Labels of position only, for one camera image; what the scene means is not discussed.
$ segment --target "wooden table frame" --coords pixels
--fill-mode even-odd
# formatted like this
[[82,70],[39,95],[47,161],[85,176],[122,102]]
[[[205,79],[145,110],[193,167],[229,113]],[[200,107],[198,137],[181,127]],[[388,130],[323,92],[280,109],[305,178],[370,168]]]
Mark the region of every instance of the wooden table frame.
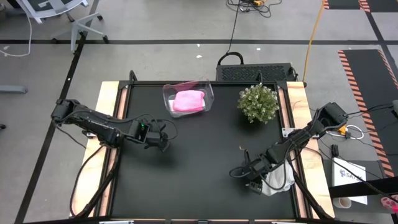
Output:
[[[278,89],[278,94],[280,98],[280,105],[282,110],[282,117],[284,121],[284,127],[291,127],[294,123],[295,128],[304,128],[307,123],[311,121],[310,108],[308,107],[307,96],[302,82],[287,82],[287,91],[283,89]],[[128,88],[125,86],[119,91],[119,82],[103,82],[101,85],[101,90],[99,91],[98,101],[95,110],[101,113],[109,114],[117,118],[124,118],[125,116],[125,105],[128,100]],[[293,122],[289,120],[289,108],[292,110]],[[83,158],[83,162],[94,153],[100,144],[97,138],[89,139],[87,142],[87,148]],[[307,147],[318,151],[318,143],[315,139],[311,139]],[[93,194],[99,187],[101,177],[104,174],[104,170],[109,172],[113,165],[114,155],[116,153],[115,149],[105,149],[100,150],[95,157],[91,159],[83,169],[80,174],[80,178],[75,190],[75,196],[73,198],[72,208],[75,213],[80,212],[88,201],[92,198]],[[317,202],[322,206],[324,211],[327,212],[331,217],[334,217],[334,211],[331,203],[331,198],[329,195],[329,190],[326,182],[325,173],[323,170],[322,159],[319,154],[314,153],[309,150],[303,150],[301,152],[301,163],[303,167],[303,173],[305,176],[307,188],[317,200]],[[297,160],[294,160],[294,169],[297,170]],[[106,188],[102,199],[101,206],[99,210],[96,210],[95,215],[105,216],[108,213],[108,207],[110,204],[110,186]],[[298,211],[300,217],[307,218],[308,205],[303,198],[300,189],[295,185]],[[317,215],[312,210],[311,213],[314,218]],[[213,220],[213,221],[242,221],[247,222],[248,220]]]

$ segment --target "clear plastic container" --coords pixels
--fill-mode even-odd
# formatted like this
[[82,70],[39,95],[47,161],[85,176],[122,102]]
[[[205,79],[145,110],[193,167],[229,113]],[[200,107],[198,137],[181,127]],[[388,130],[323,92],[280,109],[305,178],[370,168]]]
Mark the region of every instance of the clear plastic container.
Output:
[[[175,96],[177,95],[178,92],[187,91],[187,90],[202,91],[205,94],[203,97],[202,108],[200,108],[199,110],[195,109],[193,111],[175,111],[173,108]],[[214,101],[214,93],[213,89],[211,88],[209,80],[205,82],[192,81],[192,82],[180,83],[177,85],[169,85],[169,84],[164,85],[163,99],[166,109],[169,111],[172,117],[179,118],[181,116],[185,116],[188,114],[209,111]]]

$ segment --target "black tabletop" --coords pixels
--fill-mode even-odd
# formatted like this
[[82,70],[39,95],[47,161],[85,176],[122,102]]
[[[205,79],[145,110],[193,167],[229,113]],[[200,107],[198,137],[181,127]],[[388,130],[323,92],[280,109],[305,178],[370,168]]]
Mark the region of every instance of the black tabletop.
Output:
[[[173,119],[165,109],[161,85],[135,86],[127,118],[149,113],[170,119],[178,128],[178,137],[164,153],[133,143],[124,145],[112,217],[294,218],[291,191],[271,197],[257,195],[228,175],[244,159],[239,146],[255,156],[282,140],[279,114],[267,125],[249,124],[241,114],[237,100],[246,87],[213,85],[215,101],[209,112]],[[172,125],[166,132],[174,135]]]

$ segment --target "yellow cable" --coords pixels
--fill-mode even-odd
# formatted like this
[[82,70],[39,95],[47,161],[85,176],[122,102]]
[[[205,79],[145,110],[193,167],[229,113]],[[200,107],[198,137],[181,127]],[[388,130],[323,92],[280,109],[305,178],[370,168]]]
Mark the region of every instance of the yellow cable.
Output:
[[310,42],[308,43],[307,54],[305,55],[303,82],[305,81],[305,76],[307,74],[308,56],[310,54],[312,39],[313,39],[313,36],[315,35],[315,31],[317,30],[319,19],[321,18],[322,11],[323,11],[323,5],[325,4],[325,1],[326,0],[322,0],[321,8],[319,9],[319,12],[318,12],[317,21],[315,22],[315,26],[313,27],[313,30],[312,30],[312,35],[311,35],[311,38],[310,38]]

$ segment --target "pink object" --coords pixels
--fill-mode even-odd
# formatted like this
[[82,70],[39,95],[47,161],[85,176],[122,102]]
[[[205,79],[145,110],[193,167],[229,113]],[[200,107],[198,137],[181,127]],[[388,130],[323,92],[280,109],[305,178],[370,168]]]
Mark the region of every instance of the pink object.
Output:
[[180,91],[175,95],[173,109],[175,111],[203,110],[204,92],[196,90]]
[[[392,195],[391,197],[398,200],[398,195]],[[394,213],[398,213],[398,204],[393,202],[391,199],[383,197],[381,199],[381,204],[384,208],[391,208]]]

